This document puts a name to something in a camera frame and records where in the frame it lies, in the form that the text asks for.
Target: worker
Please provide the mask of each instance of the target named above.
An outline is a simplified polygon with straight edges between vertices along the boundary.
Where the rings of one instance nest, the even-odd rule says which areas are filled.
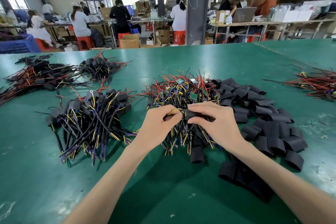
[[[82,9],[83,9],[83,13],[88,16],[91,14],[90,9],[86,6],[86,4],[82,1],[80,2]]]
[[[176,3],[170,13],[170,17],[174,19],[172,28],[174,31],[183,31],[186,30],[187,10],[184,0],[176,0]]]
[[[128,21],[131,20],[128,9],[123,5],[122,0],[115,0],[115,6],[111,8],[110,18],[116,19],[118,33],[130,33]]]
[[[42,25],[51,26],[54,24],[43,19],[35,10],[29,10],[28,15],[27,33],[31,34],[34,38],[44,40],[51,47],[53,47],[52,44],[54,44],[57,48],[59,48],[60,44],[51,38],[45,28],[41,27]]]
[[[272,7],[275,7],[277,5],[276,0],[254,0],[251,3],[251,7],[257,7],[257,10],[255,11],[255,16],[262,15],[262,18],[266,18],[267,15],[270,12],[270,9]]]
[[[53,14],[55,13],[54,13],[54,9],[52,5],[50,4],[44,4],[42,6],[42,12],[43,12],[44,19],[47,21],[54,21],[57,19],[56,17],[53,16]]]
[[[90,19],[83,13],[81,5],[73,3],[73,11],[70,14],[70,21],[73,25],[74,33],[77,37],[90,36],[96,47],[103,46],[103,34],[96,28],[88,28]]]
[[[221,5],[219,6],[219,11],[230,11],[230,15],[231,16],[234,16],[234,13],[235,11],[237,10],[237,8],[241,8],[242,5],[240,3],[241,0],[224,0]],[[232,33],[237,33],[239,31],[242,31],[244,30],[245,27],[230,27],[230,30]],[[219,33],[225,33],[226,32],[226,28],[224,27],[220,27],[218,29],[218,32]],[[223,43],[224,41],[224,38],[225,38],[225,35],[223,34],[220,34],[218,35],[217,37],[217,40],[216,40],[216,44],[221,44]]]
[[[188,123],[201,126],[218,145],[250,167],[278,194],[303,224],[336,223],[336,201],[245,141],[231,107],[219,106],[209,101],[188,105],[188,109],[212,117],[213,122],[202,117],[193,117]],[[137,137],[125,148],[119,159],[75,207],[63,224],[106,224],[133,172],[145,156],[165,140],[167,134],[181,119],[181,112],[172,105],[149,109]],[[129,202],[128,208],[132,208],[132,202]]]

